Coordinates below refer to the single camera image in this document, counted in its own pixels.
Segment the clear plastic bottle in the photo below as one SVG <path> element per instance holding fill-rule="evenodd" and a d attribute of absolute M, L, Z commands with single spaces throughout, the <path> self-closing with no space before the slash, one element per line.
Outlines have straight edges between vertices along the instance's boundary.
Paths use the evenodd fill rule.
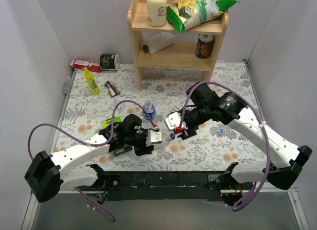
<path fill-rule="evenodd" d="M 173 141 L 173 140 L 171 140 L 171 141 L 168 140 L 167 135 L 169 133 L 171 133 L 171 132 L 162 132 L 162 142 L 154 144 L 154 151 L 166 148 L 170 144 L 170 142 Z"/>

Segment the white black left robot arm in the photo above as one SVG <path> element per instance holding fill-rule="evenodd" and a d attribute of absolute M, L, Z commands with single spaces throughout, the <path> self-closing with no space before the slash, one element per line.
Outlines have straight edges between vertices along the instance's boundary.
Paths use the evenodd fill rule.
<path fill-rule="evenodd" d="M 154 124 L 149 129 L 142 128 L 142 120 L 130 114 L 123 121 L 109 119 L 110 124 L 87 139 L 79 140 L 77 145 L 63 151 L 48 154 L 37 153 L 24 176 L 32 193 L 40 203 L 54 198 L 60 190 L 88 186 L 101 190 L 107 183 L 104 171 L 97 164 L 90 164 L 83 170 L 79 166 L 107 153 L 119 155 L 134 151 L 136 155 L 151 154 L 155 148 L 155 134 L 159 128 Z"/>

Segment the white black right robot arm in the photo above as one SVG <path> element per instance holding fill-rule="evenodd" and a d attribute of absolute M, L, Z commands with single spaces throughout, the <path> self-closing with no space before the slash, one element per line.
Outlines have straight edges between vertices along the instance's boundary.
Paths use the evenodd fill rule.
<path fill-rule="evenodd" d="M 233 92 L 218 96 L 206 83 L 196 83 L 187 91 L 187 98 L 194 103 L 194 109 L 179 111 L 176 132 L 182 139 L 197 134 L 199 125 L 212 120 L 234 129 L 258 149 L 269 161 L 243 164 L 235 162 L 216 181 L 221 188 L 235 189 L 247 182 L 267 181 L 273 186 L 288 190 L 301 173 L 312 154 L 306 146 L 297 146 L 264 124 L 251 105 Z"/>

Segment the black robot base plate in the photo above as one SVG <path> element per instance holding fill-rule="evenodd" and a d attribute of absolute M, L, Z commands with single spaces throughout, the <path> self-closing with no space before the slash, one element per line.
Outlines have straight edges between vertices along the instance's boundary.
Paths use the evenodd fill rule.
<path fill-rule="evenodd" d="M 252 182 L 238 184 L 224 171 L 103 171 L 96 184 L 81 191 L 102 194 L 101 202 L 121 200 L 191 200 L 224 202 L 232 206 L 250 190 Z"/>

